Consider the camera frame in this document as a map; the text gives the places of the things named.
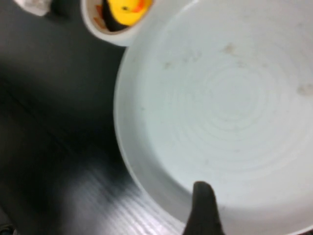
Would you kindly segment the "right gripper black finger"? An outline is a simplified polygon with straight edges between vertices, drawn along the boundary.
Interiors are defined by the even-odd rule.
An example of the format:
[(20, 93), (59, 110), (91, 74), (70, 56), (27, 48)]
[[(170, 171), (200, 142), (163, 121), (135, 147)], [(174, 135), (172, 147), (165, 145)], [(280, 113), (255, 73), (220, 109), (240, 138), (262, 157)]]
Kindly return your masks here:
[(214, 190), (206, 182), (197, 181), (193, 185), (192, 208), (183, 234), (224, 234)]

